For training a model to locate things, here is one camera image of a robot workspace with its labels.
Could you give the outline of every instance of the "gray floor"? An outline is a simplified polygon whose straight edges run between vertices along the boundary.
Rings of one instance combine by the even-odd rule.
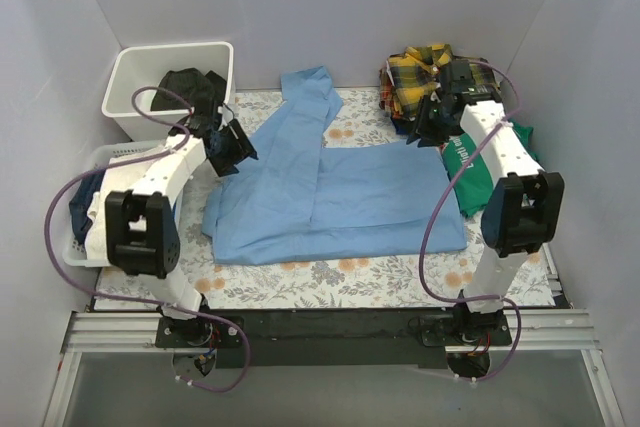
[[[222,385],[236,374],[210,377]],[[519,352],[502,375],[475,388],[403,366],[254,368],[224,395],[176,383],[170,354],[84,354],[65,425],[586,427],[603,421],[580,352]]]

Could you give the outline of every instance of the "white laundry basket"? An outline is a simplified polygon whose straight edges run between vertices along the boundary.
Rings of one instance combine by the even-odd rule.
[[[203,74],[213,70],[227,81],[225,103],[233,103],[235,81],[233,78],[233,46],[228,42],[201,42],[170,44],[148,47],[130,47],[116,59],[107,92],[102,102],[102,113],[115,120],[131,140],[160,140],[167,136],[170,127],[150,122],[140,117],[131,106],[131,95],[140,87],[158,86],[170,70],[195,67]],[[143,112],[150,112],[155,91],[138,96]],[[167,122],[177,122],[186,110],[153,112],[153,116]]]
[[[84,165],[83,171],[95,169],[97,167],[104,167],[109,164],[109,160],[113,157],[122,157],[123,155],[136,154],[139,152],[145,152],[149,149],[156,147],[160,141],[152,140],[146,142],[129,142],[124,144],[103,145],[94,150],[87,163]],[[176,226],[180,220],[180,209],[182,207],[182,192],[176,199],[176,205],[174,207],[174,218],[176,219]],[[67,233],[67,242],[65,249],[62,252],[63,260],[72,266],[77,267],[109,267],[108,263],[103,260],[88,260],[87,253],[84,250],[84,246],[76,241],[73,231],[71,229],[71,218],[69,218],[69,230]]]

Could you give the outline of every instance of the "plaid shirt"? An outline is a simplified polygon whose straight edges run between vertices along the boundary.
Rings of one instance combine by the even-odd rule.
[[[380,70],[380,108],[393,118],[412,120],[418,114],[420,99],[436,90],[439,67],[454,58],[464,57],[454,56],[449,44],[407,47],[404,54],[389,57],[388,71],[386,65]],[[491,69],[471,64],[471,73],[476,85],[496,85]]]

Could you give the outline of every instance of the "light blue cloth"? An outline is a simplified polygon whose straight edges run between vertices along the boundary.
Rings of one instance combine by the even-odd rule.
[[[324,67],[282,76],[285,103],[251,137],[243,161],[207,200],[202,231],[220,264],[260,265],[416,254],[448,184],[439,152],[404,142],[323,148],[342,107]],[[466,248],[455,195],[429,252]]]

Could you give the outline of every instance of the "floral tablecloth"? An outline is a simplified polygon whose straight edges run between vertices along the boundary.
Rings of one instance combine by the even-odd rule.
[[[338,89],[344,106],[325,132],[326,147],[362,147],[398,140],[389,119],[378,108],[375,88]],[[248,134],[282,103],[279,91],[239,93],[234,111]],[[210,166],[203,165],[185,186],[179,233],[183,269],[196,289],[217,309],[277,309],[312,307],[427,307],[440,302],[427,296],[418,280],[417,255],[291,262],[266,266],[216,265],[211,239],[201,233],[207,196],[216,184]],[[480,216],[466,221],[468,247],[455,253],[427,255],[429,285],[438,293],[457,296],[469,283],[482,255]],[[553,305],[547,281],[547,259],[532,254],[509,289],[519,305]],[[151,297],[135,277],[115,268],[102,270],[98,290]],[[95,310],[141,309],[146,304],[95,299]]]

